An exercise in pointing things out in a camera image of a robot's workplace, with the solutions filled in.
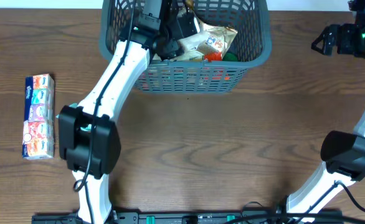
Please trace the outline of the gold foil snack bag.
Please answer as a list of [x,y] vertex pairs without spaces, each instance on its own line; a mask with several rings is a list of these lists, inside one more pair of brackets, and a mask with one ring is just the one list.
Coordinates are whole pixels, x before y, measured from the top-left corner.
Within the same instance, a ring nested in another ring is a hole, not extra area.
[[214,53],[205,55],[203,60],[207,60],[208,62],[213,60],[221,61],[235,39],[237,31],[230,27],[213,26],[205,23],[199,18],[197,11],[194,9],[193,1],[183,1],[182,3],[183,8],[180,11],[185,9],[186,11],[192,11],[195,13],[199,22],[199,27],[201,28],[200,32],[205,32],[209,35],[206,39],[206,44],[215,50]]

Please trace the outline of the green lidded seasoning jar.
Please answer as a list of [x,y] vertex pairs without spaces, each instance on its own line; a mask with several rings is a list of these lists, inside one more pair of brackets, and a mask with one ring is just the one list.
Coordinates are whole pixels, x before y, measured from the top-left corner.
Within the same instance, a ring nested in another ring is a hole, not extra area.
[[238,57],[236,56],[236,54],[233,54],[233,53],[230,53],[230,52],[227,52],[223,59],[223,61],[226,61],[226,62],[238,62]]

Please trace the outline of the mint green wipes packet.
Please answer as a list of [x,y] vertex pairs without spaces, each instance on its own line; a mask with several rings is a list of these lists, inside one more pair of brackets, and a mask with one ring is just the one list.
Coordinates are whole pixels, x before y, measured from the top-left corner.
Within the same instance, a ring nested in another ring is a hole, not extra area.
[[83,106],[76,103],[63,106],[56,118],[58,119],[59,129],[90,132],[92,115],[84,112]]

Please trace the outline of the Kleenex tissue multipack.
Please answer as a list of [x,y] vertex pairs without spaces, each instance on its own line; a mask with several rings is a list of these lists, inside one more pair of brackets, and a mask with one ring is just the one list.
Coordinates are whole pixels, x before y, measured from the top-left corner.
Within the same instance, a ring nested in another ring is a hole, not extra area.
[[26,77],[22,158],[51,159],[54,156],[55,82],[50,74]]

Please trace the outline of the beige paper pouch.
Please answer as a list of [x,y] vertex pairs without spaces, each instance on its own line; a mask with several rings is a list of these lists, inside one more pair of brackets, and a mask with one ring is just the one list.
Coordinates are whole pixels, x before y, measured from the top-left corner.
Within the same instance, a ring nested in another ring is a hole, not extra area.
[[214,53],[215,50],[206,44],[208,34],[200,32],[177,41],[182,48],[183,54],[171,58],[171,61],[201,61],[207,54]]

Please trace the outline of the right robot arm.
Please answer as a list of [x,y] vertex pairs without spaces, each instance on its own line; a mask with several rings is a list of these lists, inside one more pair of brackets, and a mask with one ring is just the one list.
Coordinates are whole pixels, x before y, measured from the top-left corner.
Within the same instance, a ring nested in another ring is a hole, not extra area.
[[[365,25],[333,24],[311,44],[322,55],[339,54],[365,58]],[[294,221],[313,222],[318,213],[341,190],[365,178],[365,110],[352,133],[331,131],[321,146],[321,164],[285,202],[287,213],[307,214]]]

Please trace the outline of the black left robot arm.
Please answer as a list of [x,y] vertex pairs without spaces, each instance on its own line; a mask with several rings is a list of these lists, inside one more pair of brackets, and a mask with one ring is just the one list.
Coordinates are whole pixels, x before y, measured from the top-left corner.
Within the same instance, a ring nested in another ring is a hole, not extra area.
[[110,217],[108,181],[121,151],[116,122],[134,83],[155,55],[162,60],[182,55],[178,40],[200,31],[192,6],[183,5],[181,14],[176,1],[146,1],[142,10],[133,2],[98,83],[76,107],[60,111],[59,155],[75,177],[79,223],[106,223]]

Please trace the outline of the grey plastic lattice basket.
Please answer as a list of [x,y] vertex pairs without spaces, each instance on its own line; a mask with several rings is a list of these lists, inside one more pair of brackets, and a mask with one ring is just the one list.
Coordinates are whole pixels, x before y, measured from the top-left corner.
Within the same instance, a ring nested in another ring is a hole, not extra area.
[[270,56],[265,1],[104,1],[100,50],[109,66],[97,88],[119,98],[150,93],[224,93]]

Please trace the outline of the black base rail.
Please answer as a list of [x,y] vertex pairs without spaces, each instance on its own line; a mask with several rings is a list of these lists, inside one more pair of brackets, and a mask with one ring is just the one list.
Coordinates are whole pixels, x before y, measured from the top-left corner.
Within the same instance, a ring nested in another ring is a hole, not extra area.
[[[265,209],[245,210],[242,213],[137,213],[137,212],[116,212],[112,211],[105,223],[113,224],[207,224],[225,223],[236,218],[248,217],[251,215],[269,215],[270,211]],[[85,223],[86,221],[76,213],[58,215],[34,215],[31,218],[32,224],[72,224]],[[341,220],[330,218],[261,218],[249,220],[248,223],[317,223],[317,224],[343,224]]]

